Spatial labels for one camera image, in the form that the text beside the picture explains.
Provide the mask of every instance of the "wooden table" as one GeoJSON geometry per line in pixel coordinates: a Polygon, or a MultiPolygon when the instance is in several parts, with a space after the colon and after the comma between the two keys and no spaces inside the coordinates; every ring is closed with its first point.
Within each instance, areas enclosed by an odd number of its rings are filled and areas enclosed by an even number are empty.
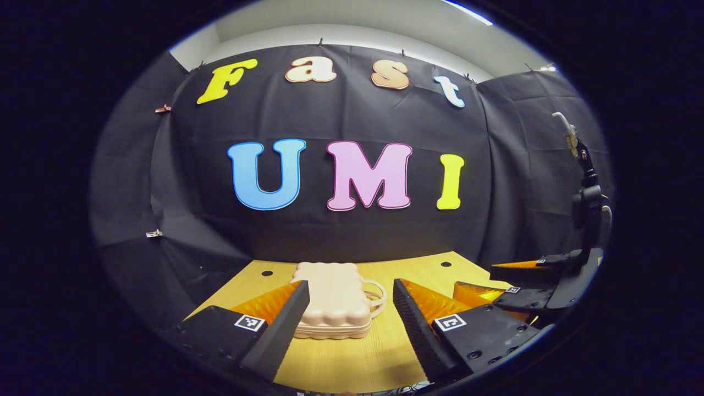
{"type": "MultiPolygon", "coordinates": [[[[191,315],[210,305],[229,309],[286,285],[295,268],[296,263],[254,260],[191,315]],[[263,271],[272,271],[273,275],[263,276],[263,271]]],[[[448,297],[452,297],[457,280],[489,287],[510,287],[506,282],[489,280],[489,272],[455,252],[360,263],[358,268],[364,279],[381,283],[388,294],[386,309],[374,318],[370,334],[357,340],[294,338],[279,367],[276,383],[317,392],[362,393],[424,381],[423,370],[391,301],[394,279],[405,278],[448,297]],[[441,266],[445,261],[452,265],[441,266]]],[[[365,285],[365,289],[378,292],[373,285],[365,285]]]]}

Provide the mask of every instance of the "light blue letter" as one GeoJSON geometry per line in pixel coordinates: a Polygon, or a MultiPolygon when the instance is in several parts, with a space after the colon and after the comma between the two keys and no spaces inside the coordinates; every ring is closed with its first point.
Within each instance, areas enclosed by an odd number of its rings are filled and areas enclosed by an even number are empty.
{"type": "Polygon", "coordinates": [[[281,209],[292,203],[301,186],[298,155],[306,148],[300,139],[283,139],[274,143],[281,154],[281,187],[274,192],[262,191],[257,178],[257,158],[264,151],[261,143],[240,143],[227,150],[232,159],[234,194],[244,206],[259,211],[281,209]]]}
{"type": "Polygon", "coordinates": [[[457,85],[454,85],[452,82],[450,82],[450,79],[445,77],[444,75],[438,75],[435,77],[435,81],[440,83],[440,87],[442,87],[442,92],[445,94],[445,97],[447,100],[450,101],[450,103],[454,104],[457,107],[464,107],[465,106],[465,101],[457,97],[457,94],[455,91],[459,91],[460,89],[457,88],[457,85]]]}

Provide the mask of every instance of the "pink letter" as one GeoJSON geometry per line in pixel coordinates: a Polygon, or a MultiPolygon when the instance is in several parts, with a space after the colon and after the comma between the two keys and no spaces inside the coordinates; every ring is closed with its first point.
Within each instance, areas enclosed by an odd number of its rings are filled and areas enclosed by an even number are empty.
{"type": "Polygon", "coordinates": [[[327,145],[327,152],[335,158],[335,190],[327,202],[330,210],[354,209],[357,201],[350,195],[351,182],[365,208],[372,206],[382,183],[384,194],[377,201],[380,207],[401,209],[410,205],[406,195],[406,165],[413,150],[407,144],[387,144],[374,168],[357,142],[332,142],[327,145]]]}

